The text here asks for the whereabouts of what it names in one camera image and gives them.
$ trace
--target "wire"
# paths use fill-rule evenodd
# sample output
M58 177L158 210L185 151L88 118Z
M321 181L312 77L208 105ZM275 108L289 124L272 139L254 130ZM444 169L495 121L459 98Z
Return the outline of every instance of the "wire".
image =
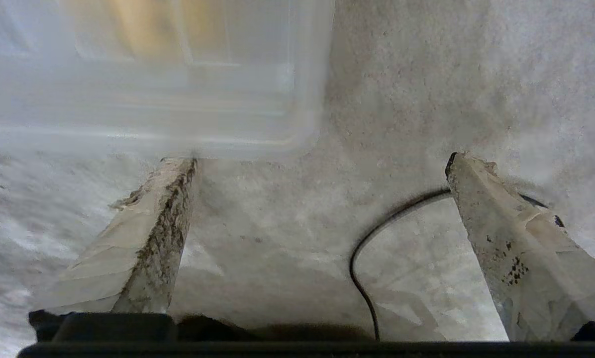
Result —
M375 340L380 341L380 333L379 333L379 322L377 322L377 313L375 312L375 306L373 304L373 300L371 299L370 295L366 292L362 284L357 279L357 274L355 273L355 261L357 260L357 256L361 253L362 249L366 247L366 245L371 242L375 236L384 230L387 226L391 225L392 223L400 220L407 216L408 214L412 213L413 211L417 211L418 209L427 206L428 204L432 204L433 202L437 202L439 200L447 199L451 197L450 190L448 188L443 188L434 192L425 193L419 195L418 197L406 202L402 206L398 207L393 211L393 213L386 216L386 219L379 222L375 225L364 237L357 242L357 245L353 248L353 252L350 256L350 261L348 263L348 272L350 273L350 279L353 280L353 284L362 294L364 301L366 301L366 306L368 306L368 310L371 312L371 319L373 319L373 329L375 331Z

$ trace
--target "black cable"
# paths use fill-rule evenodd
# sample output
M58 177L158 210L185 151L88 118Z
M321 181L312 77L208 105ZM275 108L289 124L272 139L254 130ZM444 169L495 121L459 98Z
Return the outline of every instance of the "black cable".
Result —
M362 249L384 228L400 220L400 218L405 217L406 215L416 211L428 204L432 204L433 202L437 202L439 200L443 200L450 197L450 190L448 188L443 188L434 192L429 192L412 199L411 201L403 204L399 208L395 209L393 213L386 216L385 220L380 221L377 225L375 225L364 237L359 240L353 252L350 256L350 262L348 263L348 272L350 273L350 279L353 280L355 287L362 294L364 301L366 301L366 305L368 306L368 310L371 311L371 319L373 319L373 329L375 330L375 340L379 341L380 333L379 333L379 323L377 322L377 313L375 312L375 306L373 305L373 300L368 295L366 290L364 290L362 284L357 279L357 275L355 274L355 261L357 260L357 256L362 251Z

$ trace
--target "translucent plastic container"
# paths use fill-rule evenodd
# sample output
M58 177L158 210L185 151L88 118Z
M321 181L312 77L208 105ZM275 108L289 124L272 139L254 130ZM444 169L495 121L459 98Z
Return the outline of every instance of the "translucent plastic container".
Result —
M237 159L318 135L333 0L0 0L0 146Z

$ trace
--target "rough concrete surface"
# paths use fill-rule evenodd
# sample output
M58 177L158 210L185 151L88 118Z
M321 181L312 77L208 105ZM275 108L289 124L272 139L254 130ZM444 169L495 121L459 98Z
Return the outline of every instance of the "rough concrete surface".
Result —
M595 257L595 1L338 0L325 104L302 158L204 161L174 315L370 332L350 250L399 202L445 186L454 151L496 161ZM30 288L157 159L0 151L0 354L33 340ZM357 269L385 340L506 337L450 200L383 231Z

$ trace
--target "concrete floor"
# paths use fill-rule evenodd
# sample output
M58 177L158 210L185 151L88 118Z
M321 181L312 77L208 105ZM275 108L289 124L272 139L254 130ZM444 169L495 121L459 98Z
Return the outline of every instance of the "concrete floor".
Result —
M595 256L595 1L338 0L325 101L306 156L204 162L173 315L370 332L350 250L398 203L444 186L454 151L496 161ZM0 353L32 342L29 290L156 163L0 150ZM505 338L450 200L381 233L357 269L385 340Z

